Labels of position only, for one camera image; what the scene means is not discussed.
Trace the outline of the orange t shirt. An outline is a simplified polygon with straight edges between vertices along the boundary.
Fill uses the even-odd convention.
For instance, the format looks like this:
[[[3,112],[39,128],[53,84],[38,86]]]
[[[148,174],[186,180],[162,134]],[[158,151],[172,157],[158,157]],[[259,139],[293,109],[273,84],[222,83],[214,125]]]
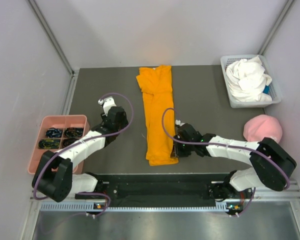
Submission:
[[[171,157],[175,135],[175,115],[168,110],[174,107],[172,67],[141,67],[136,76],[142,92],[144,107],[147,152],[145,158],[150,166],[173,165],[179,162],[177,157]]]

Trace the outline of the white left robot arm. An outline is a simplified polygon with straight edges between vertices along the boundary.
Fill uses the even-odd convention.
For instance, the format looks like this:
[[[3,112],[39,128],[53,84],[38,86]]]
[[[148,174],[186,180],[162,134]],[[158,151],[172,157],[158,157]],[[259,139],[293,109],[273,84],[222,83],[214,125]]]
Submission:
[[[112,106],[101,115],[102,122],[71,145],[58,151],[45,151],[32,180],[33,197],[37,192],[59,203],[68,195],[88,194],[99,198],[104,191],[97,177],[91,173],[73,174],[74,168],[93,153],[112,143],[128,125],[126,111]]]

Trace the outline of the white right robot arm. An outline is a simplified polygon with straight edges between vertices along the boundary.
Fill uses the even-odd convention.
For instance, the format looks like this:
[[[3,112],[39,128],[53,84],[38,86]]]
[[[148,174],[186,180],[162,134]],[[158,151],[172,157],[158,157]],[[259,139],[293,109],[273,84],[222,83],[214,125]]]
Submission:
[[[206,133],[202,135],[191,124],[175,122],[171,155],[184,158],[196,153],[200,157],[226,158],[245,163],[245,170],[230,172],[218,188],[229,198],[242,191],[267,187],[281,192],[290,185],[289,179],[297,167],[296,161],[272,138],[261,141],[238,141]]]

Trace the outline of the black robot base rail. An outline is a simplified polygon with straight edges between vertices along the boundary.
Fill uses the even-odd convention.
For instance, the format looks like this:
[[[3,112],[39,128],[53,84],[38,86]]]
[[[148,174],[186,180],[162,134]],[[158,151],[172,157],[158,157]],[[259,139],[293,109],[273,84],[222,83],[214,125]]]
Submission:
[[[224,173],[146,173],[97,174],[93,195],[76,194],[77,200],[101,200],[110,197],[110,206],[137,208],[214,207],[216,202],[233,199],[242,203],[246,193],[225,195],[218,185]]]

